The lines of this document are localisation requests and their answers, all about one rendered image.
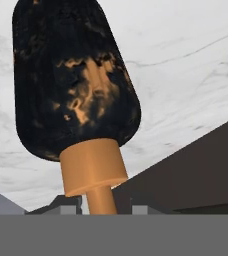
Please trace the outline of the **dark brown cupboard front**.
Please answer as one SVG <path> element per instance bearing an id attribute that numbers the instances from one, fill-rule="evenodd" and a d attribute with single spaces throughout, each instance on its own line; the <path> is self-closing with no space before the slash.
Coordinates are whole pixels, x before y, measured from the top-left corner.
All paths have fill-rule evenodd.
<path id="1" fill-rule="evenodd" d="M 228 214 L 228 122 L 113 190 L 177 214 Z"/>

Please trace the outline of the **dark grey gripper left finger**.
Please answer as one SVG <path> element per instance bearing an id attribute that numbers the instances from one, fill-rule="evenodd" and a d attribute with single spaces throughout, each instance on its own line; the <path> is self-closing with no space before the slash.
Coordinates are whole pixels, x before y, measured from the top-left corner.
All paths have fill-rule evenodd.
<path id="1" fill-rule="evenodd" d="M 26 212 L 26 215 L 81 215 L 81 206 L 81 196 L 65 197 L 58 195 L 49 205 Z"/>

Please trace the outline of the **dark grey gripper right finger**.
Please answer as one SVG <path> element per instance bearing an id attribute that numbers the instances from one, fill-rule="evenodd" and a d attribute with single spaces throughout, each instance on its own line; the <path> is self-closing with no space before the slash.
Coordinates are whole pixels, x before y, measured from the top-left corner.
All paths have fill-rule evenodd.
<path id="1" fill-rule="evenodd" d="M 117 212 L 120 215 L 177 214 L 177 211 L 174 211 L 159 204 L 155 204 L 145 199 L 116 197 L 115 203 L 117 207 Z"/>

